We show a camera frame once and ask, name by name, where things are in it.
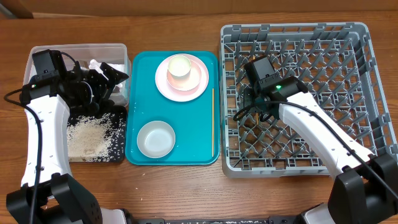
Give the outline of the white bowl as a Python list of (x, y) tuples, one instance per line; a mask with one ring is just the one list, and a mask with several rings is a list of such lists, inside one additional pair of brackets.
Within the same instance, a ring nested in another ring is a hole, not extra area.
[(151, 121), (137, 134), (137, 147), (146, 157), (158, 159), (171, 152), (175, 145), (174, 129), (164, 121)]

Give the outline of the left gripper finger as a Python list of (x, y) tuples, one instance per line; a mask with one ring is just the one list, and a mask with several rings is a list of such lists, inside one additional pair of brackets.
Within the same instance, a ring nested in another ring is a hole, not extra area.
[(109, 97), (112, 94), (115, 86), (116, 85), (114, 83), (111, 83), (111, 84), (102, 83), (102, 84), (99, 85), (99, 89), (100, 89), (99, 102), (100, 103), (109, 100)]
[(129, 78), (126, 73), (116, 70), (115, 68), (104, 62), (101, 63), (100, 69), (103, 71), (103, 74), (108, 79), (106, 83), (107, 87), (115, 87), (116, 85)]

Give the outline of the wooden chopstick diagonal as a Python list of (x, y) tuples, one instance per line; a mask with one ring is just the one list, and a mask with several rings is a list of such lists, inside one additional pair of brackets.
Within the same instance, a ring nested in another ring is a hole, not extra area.
[(256, 125), (258, 124), (259, 124), (259, 114), (256, 113)]

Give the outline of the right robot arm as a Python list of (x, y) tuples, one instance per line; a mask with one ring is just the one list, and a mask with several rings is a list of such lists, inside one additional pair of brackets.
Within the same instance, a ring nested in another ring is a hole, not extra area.
[(253, 108), (290, 126), (322, 160), (334, 184), (327, 203), (301, 213), (297, 223), (380, 223), (397, 215), (397, 162), (375, 155), (344, 132), (295, 77), (250, 78), (240, 120)]

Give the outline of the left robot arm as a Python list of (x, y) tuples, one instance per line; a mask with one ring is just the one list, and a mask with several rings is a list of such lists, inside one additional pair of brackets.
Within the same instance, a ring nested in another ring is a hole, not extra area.
[(133, 223), (125, 209), (100, 207), (73, 176), (68, 161), (71, 110), (90, 115), (109, 107), (115, 85), (128, 79), (107, 63), (68, 70), (62, 62), (36, 62), (36, 75), (17, 92), (28, 121), (28, 155), (19, 190), (6, 195), (18, 223)]

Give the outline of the white napkin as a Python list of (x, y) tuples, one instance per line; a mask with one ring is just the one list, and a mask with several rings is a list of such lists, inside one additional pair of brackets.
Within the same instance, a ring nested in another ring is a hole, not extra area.
[[(89, 64), (89, 69), (96, 70), (98, 73), (104, 75), (104, 71), (100, 68), (101, 64), (102, 64), (102, 62), (98, 62), (98, 61), (96, 61), (95, 59), (92, 59), (92, 60), (90, 61), (90, 64)], [(124, 68), (125, 68), (125, 65), (124, 65), (124, 64), (109, 63), (108, 65), (109, 65), (110, 67), (112, 67), (113, 69), (115, 69), (115, 70), (118, 70), (118, 71), (120, 71), (120, 72), (124, 72)]]

